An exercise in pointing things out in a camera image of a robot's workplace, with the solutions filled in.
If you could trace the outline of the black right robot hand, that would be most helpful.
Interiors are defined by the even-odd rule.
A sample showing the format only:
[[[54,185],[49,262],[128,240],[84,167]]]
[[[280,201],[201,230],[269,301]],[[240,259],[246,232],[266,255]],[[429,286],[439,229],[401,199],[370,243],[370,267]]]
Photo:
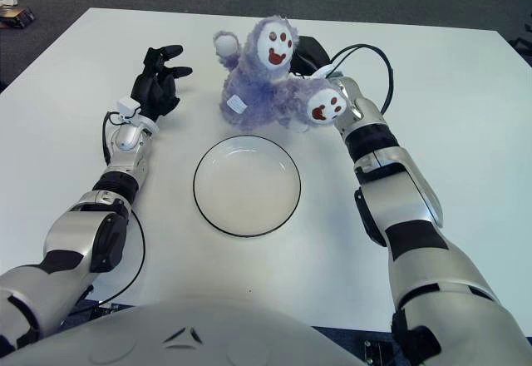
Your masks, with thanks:
[[[289,71],[297,76],[310,77],[320,68],[329,66],[331,59],[323,46],[310,36],[300,36],[294,49]]]

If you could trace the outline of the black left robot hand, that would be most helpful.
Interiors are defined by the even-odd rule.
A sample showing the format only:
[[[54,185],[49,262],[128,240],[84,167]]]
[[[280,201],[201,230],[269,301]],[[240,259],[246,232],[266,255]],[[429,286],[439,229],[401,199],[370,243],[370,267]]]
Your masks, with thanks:
[[[139,114],[153,122],[166,116],[180,102],[175,81],[193,72],[191,67],[167,67],[165,63],[183,52],[181,45],[149,47],[142,73],[136,78],[131,98],[140,104]]]

